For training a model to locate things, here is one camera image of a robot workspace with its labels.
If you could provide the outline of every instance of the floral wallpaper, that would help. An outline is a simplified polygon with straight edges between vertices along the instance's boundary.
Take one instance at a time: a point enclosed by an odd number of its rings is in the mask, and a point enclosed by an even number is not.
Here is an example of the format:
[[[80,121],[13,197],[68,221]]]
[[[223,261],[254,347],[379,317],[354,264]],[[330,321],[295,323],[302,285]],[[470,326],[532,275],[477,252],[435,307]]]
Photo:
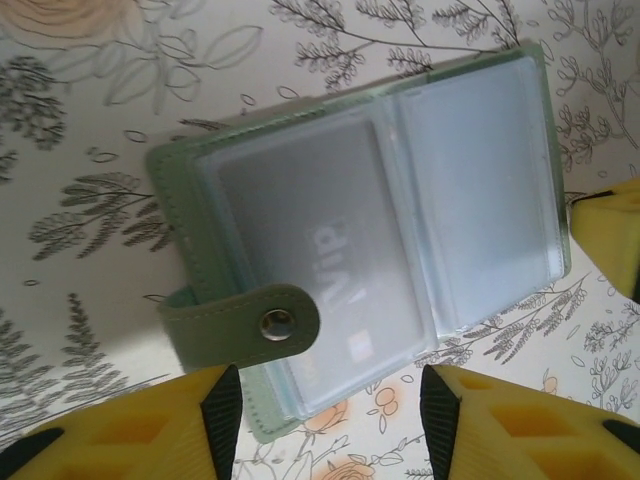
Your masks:
[[[640,170],[639,9],[637,0],[0,0],[0,447],[180,374],[155,307],[186,280],[144,172],[152,146],[535,42],[570,201]],[[274,443],[243,425],[234,479],[432,478],[418,421],[427,363],[640,420],[640,306],[575,244],[572,255],[567,278]]]

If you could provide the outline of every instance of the metal snap button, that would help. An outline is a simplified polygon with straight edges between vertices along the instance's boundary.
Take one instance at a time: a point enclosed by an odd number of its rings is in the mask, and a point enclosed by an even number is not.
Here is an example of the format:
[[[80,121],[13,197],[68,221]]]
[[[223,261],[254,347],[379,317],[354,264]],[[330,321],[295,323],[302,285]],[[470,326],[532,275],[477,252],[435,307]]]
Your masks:
[[[296,320],[291,313],[282,309],[270,310],[260,322],[262,336],[272,342],[281,342],[293,335]]]

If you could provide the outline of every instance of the mint green leather wallet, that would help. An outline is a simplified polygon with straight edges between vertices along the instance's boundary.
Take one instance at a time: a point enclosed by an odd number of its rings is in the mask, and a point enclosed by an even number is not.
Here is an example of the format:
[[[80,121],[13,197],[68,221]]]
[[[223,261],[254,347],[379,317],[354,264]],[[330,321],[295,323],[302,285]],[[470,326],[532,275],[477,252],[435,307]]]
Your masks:
[[[243,359],[261,442],[569,270],[537,46],[162,146],[148,169],[190,283],[166,330],[186,369]]]

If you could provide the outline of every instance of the leather strap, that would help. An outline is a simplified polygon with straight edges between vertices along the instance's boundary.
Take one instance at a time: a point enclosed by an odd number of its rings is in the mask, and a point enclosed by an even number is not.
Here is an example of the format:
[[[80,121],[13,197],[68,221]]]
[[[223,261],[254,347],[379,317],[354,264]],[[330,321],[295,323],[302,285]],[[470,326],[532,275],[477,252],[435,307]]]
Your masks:
[[[285,340],[265,338],[263,317],[284,310],[293,317]],[[167,334],[185,370],[234,363],[248,367],[307,350],[320,329],[313,299],[292,285],[270,285],[251,292],[198,305],[187,287],[159,307]]]

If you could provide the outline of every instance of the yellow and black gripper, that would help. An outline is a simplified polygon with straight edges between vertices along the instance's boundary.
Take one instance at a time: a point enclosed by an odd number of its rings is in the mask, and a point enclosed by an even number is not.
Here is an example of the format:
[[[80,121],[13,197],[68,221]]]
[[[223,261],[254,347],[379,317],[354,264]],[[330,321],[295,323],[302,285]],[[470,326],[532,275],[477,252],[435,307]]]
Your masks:
[[[204,369],[40,426],[0,479],[230,480],[241,413],[237,368]],[[640,478],[631,420],[459,367],[424,368],[420,415],[434,480]]]
[[[640,303],[640,177],[575,200],[571,234],[611,285]]]

